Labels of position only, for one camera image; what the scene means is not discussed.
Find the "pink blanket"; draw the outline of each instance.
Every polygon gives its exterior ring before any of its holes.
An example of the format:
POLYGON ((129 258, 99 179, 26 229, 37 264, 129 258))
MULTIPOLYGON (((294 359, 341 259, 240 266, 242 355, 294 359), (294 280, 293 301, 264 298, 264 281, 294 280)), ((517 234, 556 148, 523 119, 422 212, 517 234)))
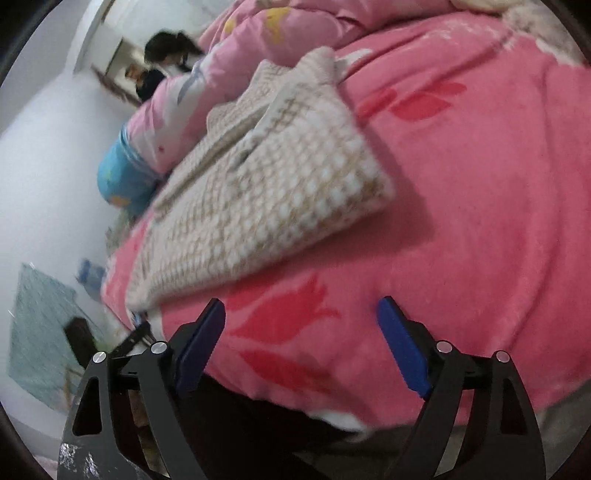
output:
MULTIPOLYGON (((534 407, 561 399, 591 377, 591 72, 468 13, 338 55, 351 64, 342 98, 397 201, 288 262, 163 304, 153 321, 169 338, 216 296, 228 319, 207 371, 220 383, 387 426, 421 406, 376 324, 392 295, 462 351, 509 351, 534 407)), ((103 291, 127 324, 148 221, 112 258, 103 291)))
POLYGON ((403 18, 451 11, 449 0, 241 0, 208 29, 205 59, 158 86, 126 125, 129 144, 168 173, 203 138, 209 111, 235 100, 261 60, 294 67, 310 50, 340 48, 403 18))

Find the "teal rug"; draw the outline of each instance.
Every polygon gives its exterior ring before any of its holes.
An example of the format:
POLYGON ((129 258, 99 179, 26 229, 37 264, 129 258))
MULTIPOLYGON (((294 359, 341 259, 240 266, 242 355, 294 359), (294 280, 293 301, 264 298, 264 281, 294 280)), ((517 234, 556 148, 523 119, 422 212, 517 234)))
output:
POLYGON ((84 370, 63 327, 73 317, 86 318, 98 348, 103 332, 76 304, 73 288, 25 264, 12 314, 8 375, 48 407, 67 412, 84 370))

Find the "silver bolt head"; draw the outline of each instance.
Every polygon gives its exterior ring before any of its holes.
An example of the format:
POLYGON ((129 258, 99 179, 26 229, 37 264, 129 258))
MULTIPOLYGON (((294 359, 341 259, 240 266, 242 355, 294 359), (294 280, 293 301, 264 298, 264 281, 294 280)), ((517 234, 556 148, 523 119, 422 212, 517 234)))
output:
POLYGON ((508 364, 509 361, 511 360, 511 356, 505 352, 504 350, 499 350, 496 353, 496 359, 501 362, 502 364, 508 364))
POLYGON ((451 343, 442 340, 441 342, 437 342, 437 351, 441 353, 450 353, 453 350, 453 346, 451 343))
POLYGON ((96 352, 93 356, 92 356, 92 361, 96 364, 99 364, 101 362, 103 362, 105 360, 105 358, 107 358, 107 354, 104 352, 96 352))
POLYGON ((167 348, 168 348, 168 345, 166 345, 165 342, 156 342, 155 344, 153 344, 150 347, 150 351, 152 353, 158 355, 159 353, 164 353, 167 348))

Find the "white knitted blanket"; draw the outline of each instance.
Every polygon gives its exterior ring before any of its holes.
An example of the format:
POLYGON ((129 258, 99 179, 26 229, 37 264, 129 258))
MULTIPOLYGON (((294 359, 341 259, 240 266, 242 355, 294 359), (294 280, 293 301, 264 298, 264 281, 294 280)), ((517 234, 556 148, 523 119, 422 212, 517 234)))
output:
POLYGON ((393 198, 335 90, 334 52, 263 61, 154 203, 126 292, 131 310, 234 281, 347 228, 393 198))

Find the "ponytail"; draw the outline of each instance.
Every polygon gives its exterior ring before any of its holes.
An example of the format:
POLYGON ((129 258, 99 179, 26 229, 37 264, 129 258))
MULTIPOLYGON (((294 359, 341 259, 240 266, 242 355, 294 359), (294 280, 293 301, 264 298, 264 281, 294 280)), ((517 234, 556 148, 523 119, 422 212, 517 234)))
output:
POLYGON ((145 61, 159 63, 169 55, 176 54, 202 55, 203 50, 183 32, 172 33, 162 30, 148 40, 145 46, 145 61))

